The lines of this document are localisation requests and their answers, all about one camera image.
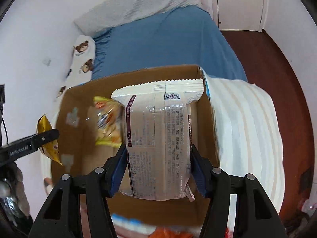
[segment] wooden floor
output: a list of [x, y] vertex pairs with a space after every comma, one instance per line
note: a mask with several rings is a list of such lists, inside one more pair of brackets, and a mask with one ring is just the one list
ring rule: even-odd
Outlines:
[[296, 214], [301, 199], [309, 197], [312, 182], [312, 172], [302, 175], [309, 168], [313, 170], [314, 165], [313, 129], [302, 89], [268, 34], [251, 31], [222, 31], [222, 34], [241, 61], [249, 83], [261, 87], [273, 99], [283, 140], [285, 195], [280, 217], [285, 222]]

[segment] white plastic bag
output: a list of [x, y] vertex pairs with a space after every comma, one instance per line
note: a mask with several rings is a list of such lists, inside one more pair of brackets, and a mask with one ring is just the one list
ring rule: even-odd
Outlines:
[[158, 81], [127, 86], [111, 98], [125, 107], [131, 190], [124, 194], [168, 200], [188, 196], [190, 103], [203, 93], [203, 80]]

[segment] barcode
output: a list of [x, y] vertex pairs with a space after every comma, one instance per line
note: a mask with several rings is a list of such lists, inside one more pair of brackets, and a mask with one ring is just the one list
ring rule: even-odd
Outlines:
[[169, 100], [169, 99], [179, 99], [180, 96], [178, 93], [165, 93], [164, 95], [164, 100]]

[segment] orange object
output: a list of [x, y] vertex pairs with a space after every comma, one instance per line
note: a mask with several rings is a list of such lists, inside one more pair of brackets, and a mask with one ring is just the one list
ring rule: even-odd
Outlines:
[[157, 227], [155, 231], [149, 235], [149, 238], [193, 238], [194, 235], [185, 233], [185, 232], [179, 232], [176, 233], [168, 228], [161, 228]]

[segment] blue object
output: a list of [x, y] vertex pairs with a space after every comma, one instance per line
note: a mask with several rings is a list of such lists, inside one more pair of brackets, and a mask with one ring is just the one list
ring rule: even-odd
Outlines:
[[207, 187], [206, 187], [206, 175], [203, 172], [201, 165], [195, 157], [191, 155], [191, 174], [194, 177], [197, 190], [199, 193], [206, 198], [207, 197]]
[[94, 41], [92, 79], [156, 66], [197, 64], [208, 75], [247, 81], [226, 39], [210, 15], [197, 6], [109, 28]]
[[118, 192], [124, 172], [126, 171], [126, 166], [128, 164], [127, 151], [125, 145], [121, 145], [120, 149], [116, 154], [116, 157], [118, 157], [118, 163], [112, 171], [111, 189], [109, 192], [111, 196], [114, 196], [115, 193]]
[[139, 225], [142, 223], [140, 220], [137, 220], [135, 218], [128, 219], [128, 218], [125, 218], [125, 217], [117, 215], [117, 214], [112, 214], [111, 219], [117, 220], [117, 221], [123, 221], [123, 222], [129, 223], [129, 224], [134, 224], [134, 225]]

